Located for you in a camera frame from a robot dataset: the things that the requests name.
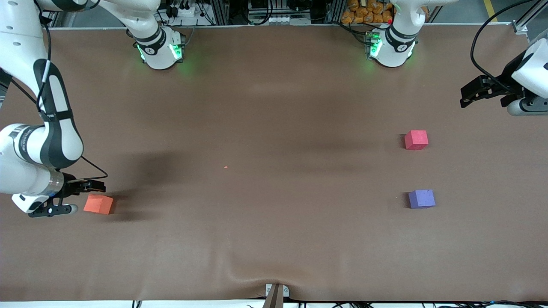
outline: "purple cube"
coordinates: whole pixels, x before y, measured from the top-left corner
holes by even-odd
[[[412,209],[427,209],[436,205],[434,192],[431,189],[410,192],[409,202]]]

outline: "green led light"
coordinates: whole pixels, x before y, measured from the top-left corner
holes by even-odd
[[[141,50],[141,47],[140,47],[139,45],[137,45],[137,49],[139,50],[139,53],[141,54],[141,59],[142,59],[143,61],[145,61],[145,55],[142,54],[142,50]]]
[[[177,45],[172,45],[170,44],[169,45],[169,49],[171,49],[172,53],[173,53],[173,56],[176,58],[176,59],[180,59],[181,58],[181,48]]]
[[[373,46],[371,46],[371,56],[375,57],[379,55],[379,50],[383,46],[383,40],[379,39]]]

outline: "orange cube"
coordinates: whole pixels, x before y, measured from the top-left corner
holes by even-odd
[[[85,203],[84,210],[99,214],[110,214],[114,199],[103,195],[88,195],[88,200]]]

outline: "metal bracket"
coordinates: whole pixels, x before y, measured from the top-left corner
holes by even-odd
[[[515,20],[512,20],[512,27],[514,28],[514,33],[517,35],[527,34],[527,26],[519,27]]]
[[[262,308],[283,308],[283,298],[289,297],[289,288],[282,284],[267,284],[266,299]]]
[[[283,284],[281,284],[280,286],[283,288],[283,297],[289,297],[289,288],[284,286]],[[272,289],[272,284],[268,283],[266,285],[265,296],[269,295],[271,289]]]

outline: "pink cube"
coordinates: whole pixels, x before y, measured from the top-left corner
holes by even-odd
[[[422,150],[428,145],[425,130],[410,130],[406,137],[406,150]]]

